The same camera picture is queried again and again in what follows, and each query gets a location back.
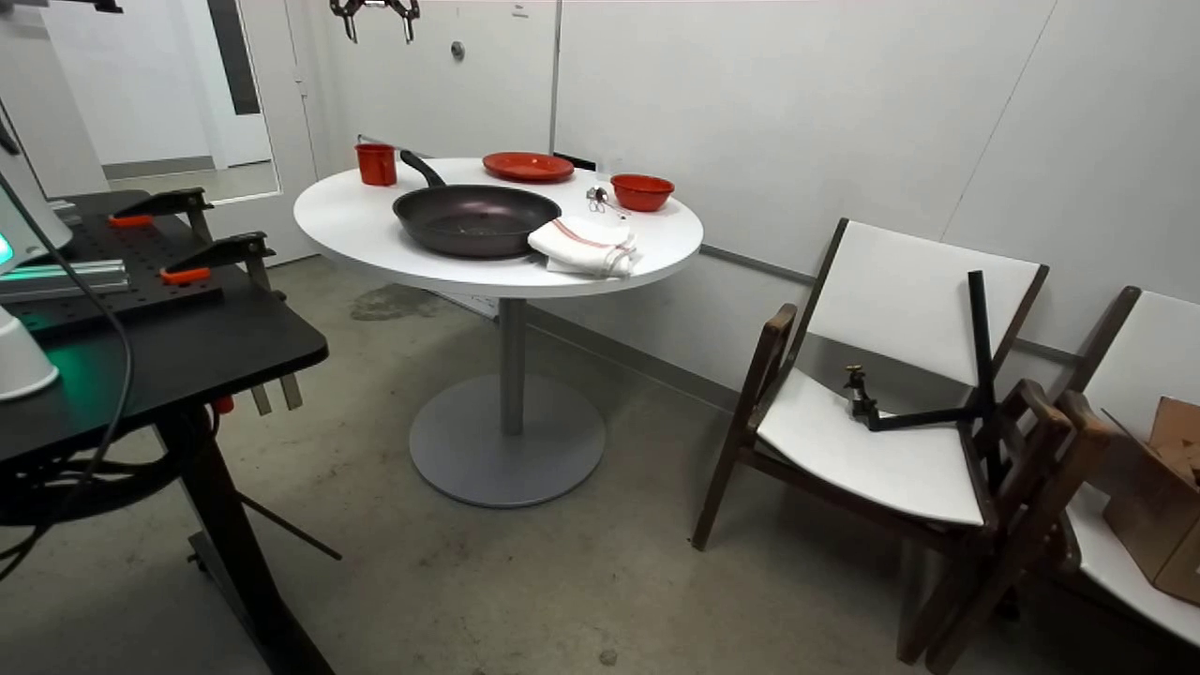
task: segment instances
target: frying pan handle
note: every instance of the frying pan handle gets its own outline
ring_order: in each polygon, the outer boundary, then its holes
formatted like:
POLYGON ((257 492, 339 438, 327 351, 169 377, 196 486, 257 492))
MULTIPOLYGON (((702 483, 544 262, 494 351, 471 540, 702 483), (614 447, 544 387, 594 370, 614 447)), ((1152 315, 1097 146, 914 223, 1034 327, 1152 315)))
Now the frying pan handle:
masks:
POLYGON ((427 186, 445 186, 445 178, 431 166, 425 166, 425 156, 417 156, 414 148, 401 148, 401 162, 414 166, 427 186))

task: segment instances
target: red plate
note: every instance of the red plate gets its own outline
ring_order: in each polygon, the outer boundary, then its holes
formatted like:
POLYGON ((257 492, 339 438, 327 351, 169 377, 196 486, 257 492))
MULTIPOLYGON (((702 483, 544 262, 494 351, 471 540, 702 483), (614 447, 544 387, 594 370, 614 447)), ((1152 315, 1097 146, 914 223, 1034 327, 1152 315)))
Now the red plate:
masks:
POLYGON ((489 153, 485 168, 491 176, 522 178, 522 183, 557 183, 557 178, 570 178, 570 171, 574 171, 574 166, 565 156, 517 153, 517 148, 489 153))

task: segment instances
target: gray concrete floor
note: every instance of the gray concrete floor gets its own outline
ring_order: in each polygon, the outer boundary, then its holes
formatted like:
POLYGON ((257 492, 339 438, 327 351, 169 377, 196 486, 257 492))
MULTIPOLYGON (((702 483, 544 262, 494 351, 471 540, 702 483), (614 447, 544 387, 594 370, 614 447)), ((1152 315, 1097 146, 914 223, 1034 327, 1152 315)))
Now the gray concrete floor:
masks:
MULTIPOLYGON (((742 472, 710 551, 685 543, 720 410, 534 330, 527 370, 599 410, 606 453, 555 501, 475 508, 414 472, 406 431, 436 390, 494 368, 494 327, 427 291, 389 297, 389 318, 352 318, 384 281, 320 260, 277 270, 277 283, 330 338, 330 360, 299 375, 299 411, 256 415, 241 398, 222 447, 246 493, 346 555, 330 562, 252 516, 339 672, 919 672, 892 657, 900 543, 856 515, 742 472)), ((120 453, 150 447, 129 435, 120 453)), ((0 672, 266 672, 189 562, 196 528, 180 486, 52 528, 0 586, 0 672)), ((995 622, 959 672, 1174 672, 1177 657, 1101 605, 1032 586, 1025 618, 995 622)))

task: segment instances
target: black frying pan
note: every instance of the black frying pan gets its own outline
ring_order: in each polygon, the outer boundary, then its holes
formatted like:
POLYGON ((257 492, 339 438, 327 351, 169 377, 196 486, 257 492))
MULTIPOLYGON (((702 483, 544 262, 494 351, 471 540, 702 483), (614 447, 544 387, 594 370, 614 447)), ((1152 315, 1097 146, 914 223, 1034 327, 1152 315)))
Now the black frying pan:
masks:
POLYGON ((445 183, 414 148, 401 148, 427 186, 401 193, 389 211, 407 235, 452 260, 517 260, 527 251, 525 235, 562 211, 557 202, 500 183, 445 183))

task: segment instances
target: table pedestal base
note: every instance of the table pedestal base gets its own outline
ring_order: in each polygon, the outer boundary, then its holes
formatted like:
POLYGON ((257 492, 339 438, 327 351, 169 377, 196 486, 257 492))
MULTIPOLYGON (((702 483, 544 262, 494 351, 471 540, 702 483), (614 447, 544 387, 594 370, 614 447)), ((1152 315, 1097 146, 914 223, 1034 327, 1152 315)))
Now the table pedestal base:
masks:
POLYGON ((436 392, 407 431, 417 472, 461 501, 534 506, 599 466, 605 423, 582 392, 527 377, 522 431, 502 431, 500 411, 500 375, 436 392))

